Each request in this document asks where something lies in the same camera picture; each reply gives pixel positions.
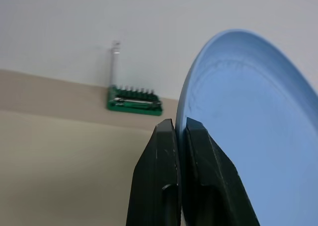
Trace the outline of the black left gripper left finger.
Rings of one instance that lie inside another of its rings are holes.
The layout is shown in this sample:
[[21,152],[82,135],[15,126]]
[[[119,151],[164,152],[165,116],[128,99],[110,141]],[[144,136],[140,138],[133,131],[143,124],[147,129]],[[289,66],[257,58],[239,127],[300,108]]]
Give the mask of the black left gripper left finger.
[[126,225],[179,226],[180,178],[175,129],[165,119],[155,126],[135,166]]

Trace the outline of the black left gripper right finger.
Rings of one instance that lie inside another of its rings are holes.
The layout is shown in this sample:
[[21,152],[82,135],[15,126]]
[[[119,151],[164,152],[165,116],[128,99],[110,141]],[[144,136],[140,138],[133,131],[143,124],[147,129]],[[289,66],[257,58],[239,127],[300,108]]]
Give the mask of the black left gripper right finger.
[[183,213],[188,226],[257,226],[238,171],[201,122],[184,132]]

